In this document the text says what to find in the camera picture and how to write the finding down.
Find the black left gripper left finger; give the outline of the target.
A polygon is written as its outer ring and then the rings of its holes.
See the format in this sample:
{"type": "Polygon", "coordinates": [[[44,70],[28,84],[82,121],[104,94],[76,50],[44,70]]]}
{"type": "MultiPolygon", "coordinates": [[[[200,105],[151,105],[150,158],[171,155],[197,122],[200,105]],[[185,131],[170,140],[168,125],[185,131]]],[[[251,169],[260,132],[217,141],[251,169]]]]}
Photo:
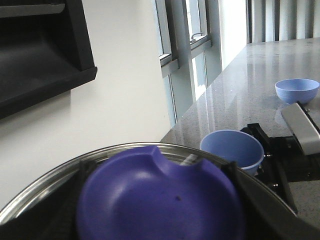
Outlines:
{"type": "Polygon", "coordinates": [[[78,172],[32,208],[0,226],[2,240],[77,240],[76,208],[97,163],[80,162],[78,172]]]}

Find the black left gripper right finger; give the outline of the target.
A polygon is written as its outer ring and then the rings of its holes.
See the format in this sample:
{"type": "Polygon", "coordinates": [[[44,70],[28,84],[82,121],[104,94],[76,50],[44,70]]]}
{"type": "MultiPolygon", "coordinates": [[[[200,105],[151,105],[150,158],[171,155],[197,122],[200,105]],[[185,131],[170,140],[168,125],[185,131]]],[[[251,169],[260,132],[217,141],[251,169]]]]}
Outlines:
{"type": "Polygon", "coordinates": [[[289,207],[256,178],[234,162],[221,170],[239,193],[245,215],[246,240],[318,240],[320,230],[298,218],[289,207]]]}

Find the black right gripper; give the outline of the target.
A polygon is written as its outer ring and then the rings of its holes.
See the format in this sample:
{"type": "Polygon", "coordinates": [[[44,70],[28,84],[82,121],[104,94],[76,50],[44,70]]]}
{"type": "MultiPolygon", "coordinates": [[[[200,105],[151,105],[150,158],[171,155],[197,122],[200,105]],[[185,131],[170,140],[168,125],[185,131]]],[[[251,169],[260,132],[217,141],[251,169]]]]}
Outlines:
{"type": "Polygon", "coordinates": [[[258,123],[250,123],[241,131],[256,138],[264,149],[256,178],[297,214],[289,183],[319,180],[320,155],[304,155],[294,136],[269,137],[258,123]]]}

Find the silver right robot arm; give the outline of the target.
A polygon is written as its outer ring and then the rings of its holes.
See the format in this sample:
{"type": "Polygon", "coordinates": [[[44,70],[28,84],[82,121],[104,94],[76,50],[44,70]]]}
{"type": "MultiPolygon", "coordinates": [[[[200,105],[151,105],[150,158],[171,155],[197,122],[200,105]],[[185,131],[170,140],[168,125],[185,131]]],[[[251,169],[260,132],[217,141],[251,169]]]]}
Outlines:
{"type": "Polygon", "coordinates": [[[280,112],[290,136],[269,137],[258,123],[250,123],[241,131],[255,137],[264,148],[256,178],[298,213],[289,184],[319,180],[320,129],[300,102],[280,112]]]}

